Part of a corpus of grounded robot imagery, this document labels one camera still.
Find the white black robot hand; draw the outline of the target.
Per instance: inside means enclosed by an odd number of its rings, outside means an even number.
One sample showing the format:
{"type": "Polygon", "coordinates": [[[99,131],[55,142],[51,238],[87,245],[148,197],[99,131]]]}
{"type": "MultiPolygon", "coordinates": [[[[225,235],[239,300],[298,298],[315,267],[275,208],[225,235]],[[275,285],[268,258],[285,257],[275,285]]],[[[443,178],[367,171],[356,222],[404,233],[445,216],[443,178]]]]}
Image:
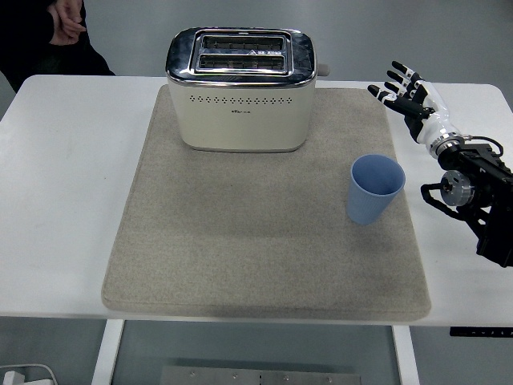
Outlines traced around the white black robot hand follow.
{"type": "Polygon", "coordinates": [[[392,62],[391,78],[380,88],[367,90],[385,107],[404,116],[410,136],[423,144],[430,155],[438,158],[443,149],[461,144],[461,132],[450,122],[449,110],[434,85],[415,70],[397,61],[392,62]]]}

